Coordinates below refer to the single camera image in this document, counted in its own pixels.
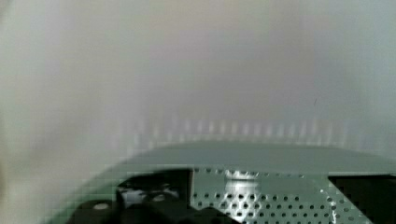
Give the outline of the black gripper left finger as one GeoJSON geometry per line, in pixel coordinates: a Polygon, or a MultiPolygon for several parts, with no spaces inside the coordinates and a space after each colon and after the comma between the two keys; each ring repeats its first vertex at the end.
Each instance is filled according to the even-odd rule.
{"type": "Polygon", "coordinates": [[[114,200],[81,203],[66,224],[240,224],[208,206],[191,205],[192,169],[137,175],[118,184],[114,200]]]}

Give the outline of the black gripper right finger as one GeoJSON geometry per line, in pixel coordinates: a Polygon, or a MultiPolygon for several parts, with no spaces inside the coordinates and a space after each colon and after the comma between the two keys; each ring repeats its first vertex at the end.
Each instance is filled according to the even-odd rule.
{"type": "Polygon", "coordinates": [[[373,224],[396,224],[396,176],[330,176],[329,180],[373,224]]]}

